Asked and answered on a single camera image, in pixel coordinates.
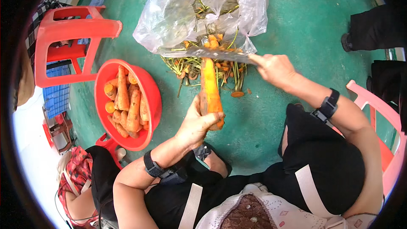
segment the cleaver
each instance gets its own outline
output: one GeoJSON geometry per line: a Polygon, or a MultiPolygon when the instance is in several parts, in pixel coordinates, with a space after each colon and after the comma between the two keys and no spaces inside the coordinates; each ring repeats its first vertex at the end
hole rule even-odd
{"type": "Polygon", "coordinates": [[[246,63],[246,64],[254,64],[256,63],[249,60],[247,53],[243,52],[225,52],[225,51],[218,51],[213,49],[208,49],[205,47],[197,47],[192,46],[191,48],[186,50],[187,56],[193,57],[206,57],[211,59],[219,59],[219,60],[228,60],[228,61],[236,61],[239,63],[246,63]]]}

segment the pink plastic stool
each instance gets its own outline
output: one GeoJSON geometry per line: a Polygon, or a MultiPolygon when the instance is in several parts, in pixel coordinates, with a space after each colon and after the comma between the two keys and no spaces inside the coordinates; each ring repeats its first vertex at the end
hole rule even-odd
{"type": "Polygon", "coordinates": [[[96,51],[102,38],[118,37],[123,25],[120,21],[104,19],[99,13],[105,6],[70,6],[49,10],[42,19],[37,34],[35,46],[35,84],[41,88],[86,82],[96,79],[91,74],[96,51]],[[55,19],[80,16],[80,19],[55,21],[55,19]],[[75,57],[84,55],[84,45],[64,45],[60,48],[49,48],[54,42],[90,38],[86,53],[84,68],[81,70],[75,57]],[[47,62],[71,59],[76,74],[48,77],[47,62]]]}
{"type": "Polygon", "coordinates": [[[117,166],[120,168],[120,170],[121,170],[121,169],[123,169],[123,167],[120,165],[119,160],[117,160],[116,153],[115,153],[115,150],[116,150],[116,147],[118,146],[118,144],[117,144],[112,138],[110,138],[110,139],[107,140],[107,141],[104,141],[104,140],[106,139],[106,135],[107,135],[107,134],[104,133],[104,134],[96,141],[95,145],[98,145],[98,146],[100,146],[100,147],[104,147],[105,149],[107,149],[107,150],[110,152],[110,154],[112,155],[114,162],[116,163],[116,165],[117,165],[117,166]]]}
{"type": "Polygon", "coordinates": [[[356,84],[354,80],[349,81],[346,88],[358,95],[354,103],[357,104],[360,109],[363,109],[366,104],[370,105],[370,120],[374,130],[376,130],[376,111],[378,111],[393,125],[400,135],[400,145],[394,154],[383,141],[379,139],[383,169],[383,192],[385,197],[387,197],[399,177],[407,141],[407,136],[401,131],[400,115],[382,99],[356,84]]]}

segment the plastic bag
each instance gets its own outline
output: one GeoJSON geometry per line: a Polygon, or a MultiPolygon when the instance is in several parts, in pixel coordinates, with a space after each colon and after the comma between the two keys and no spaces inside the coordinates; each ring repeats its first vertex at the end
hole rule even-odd
{"type": "Polygon", "coordinates": [[[233,1],[201,0],[212,11],[197,18],[197,0],[147,0],[133,37],[152,53],[182,57],[185,51],[171,49],[184,40],[197,41],[212,27],[244,52],[255,53],[249,37],[266,32],[268,0],[237,0],[238,8],[225,13],[222,7],[233,1]]]}

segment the person's left hand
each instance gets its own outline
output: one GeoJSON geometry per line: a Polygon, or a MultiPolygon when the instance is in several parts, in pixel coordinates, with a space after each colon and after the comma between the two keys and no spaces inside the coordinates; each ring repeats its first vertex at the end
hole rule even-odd
{"type": "Polygon", "coordinates": [[[224,113],[208,113],[205,116],[200,114],[201,99],[196,95],[191,106],[186,113],[175,138],[182,144],[191,149],[199,147],[206,136],[206,132],[213,124],[219,122],[225,117],[224,113]]]}

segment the black and white checkered cloth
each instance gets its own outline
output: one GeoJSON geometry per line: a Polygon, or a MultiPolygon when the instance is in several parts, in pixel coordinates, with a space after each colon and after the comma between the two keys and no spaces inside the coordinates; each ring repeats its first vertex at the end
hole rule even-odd
{"type": "Polygon", "coordinates": [[[43,2],[38,6],[37,11],[33,15],[33,22],[28,27],[28,37],[25,40],[28,56],[31,59],[31,66],[33,68],[33,71],[35,58],[35,42],[37,40],[39,23],[44,18],[44,14],[46,11],[64,6],[71,5],[60,3],[59,0],[43,0],[43,2]]]}

